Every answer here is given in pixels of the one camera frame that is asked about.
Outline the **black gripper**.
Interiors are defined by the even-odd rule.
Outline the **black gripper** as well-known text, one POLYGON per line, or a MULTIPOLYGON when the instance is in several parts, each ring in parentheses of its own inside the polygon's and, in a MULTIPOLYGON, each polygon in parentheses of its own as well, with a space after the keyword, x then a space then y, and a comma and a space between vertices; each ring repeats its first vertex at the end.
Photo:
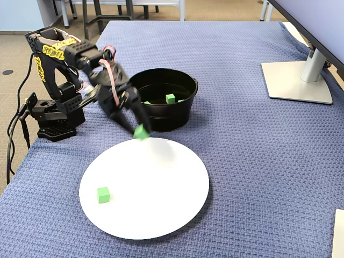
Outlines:
POLYGON ((110 119, 131 135, 134 129, 122 113, 122 108, 132 110, 138 125, 151 132, 151 124, 137 89, 118 63, 100 63, 103 70, 92 74, 92 85, 96 87, 95 100, 110 119))

